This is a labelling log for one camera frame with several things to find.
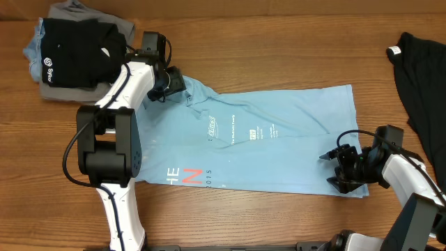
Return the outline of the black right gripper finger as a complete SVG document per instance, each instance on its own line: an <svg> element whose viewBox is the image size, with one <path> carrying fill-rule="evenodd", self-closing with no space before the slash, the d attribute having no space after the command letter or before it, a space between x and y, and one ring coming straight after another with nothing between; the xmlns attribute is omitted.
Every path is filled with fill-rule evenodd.
<svg viewBox="0 0 446 251"><path fill-rule="evenodd" d="M338 158L339 154L342 151L342 149L333 149L331 151L328 151L327 153L324 153L323 155L320 155L319 158L322 160L332 160Z"/></svg>
<svg viewBox="0 0 446 251"><path fill-rule="evenodd" d="M327 179L327 182L333 186L341 194L347 194L355 190L355 183L350 181L341 180L340 178L333 176Z"/></svg>

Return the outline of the light blue printed t-shirt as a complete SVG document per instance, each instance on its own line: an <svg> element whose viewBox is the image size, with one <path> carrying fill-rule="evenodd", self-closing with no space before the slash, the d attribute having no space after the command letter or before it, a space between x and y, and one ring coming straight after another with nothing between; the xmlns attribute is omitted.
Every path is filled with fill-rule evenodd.
<svg viewBox="0 0 446 251"><path fill-rule="evenodd" d="M138 181L202 188L337 195L338 143L359 146L353 89L216 93L190 77L186 90L137 111Z"/></svg>

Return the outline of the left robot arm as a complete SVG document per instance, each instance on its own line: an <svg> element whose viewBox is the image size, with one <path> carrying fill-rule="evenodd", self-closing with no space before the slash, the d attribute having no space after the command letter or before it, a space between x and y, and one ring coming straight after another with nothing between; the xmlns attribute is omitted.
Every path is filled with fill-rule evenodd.
<svg viewBox="0 0 446 251"><path fill-rule="evenodd" d="M135 178L142 166L136 112L152 96L164 100L185 90L175 66L156 70L128 62L107 94L77 111L79 170L101 197L110 232L108 250L145 250L147 237L137 210Z"/></svg>

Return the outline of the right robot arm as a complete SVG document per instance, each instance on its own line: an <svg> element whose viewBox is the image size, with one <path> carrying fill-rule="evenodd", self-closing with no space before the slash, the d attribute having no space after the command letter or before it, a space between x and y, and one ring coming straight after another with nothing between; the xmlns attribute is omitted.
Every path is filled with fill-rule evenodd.
<svg viewBox="0 0 446 251"><path fill-rule="evenodd" d="M377 183L392 188L402 207L385 238L343 230L322 250L429 250L430 238L445 243L445 195L416 154L382 142L360 153L349 144L339 145L321 159L337 160L335 176L327 181L340 193Z"/></svg>

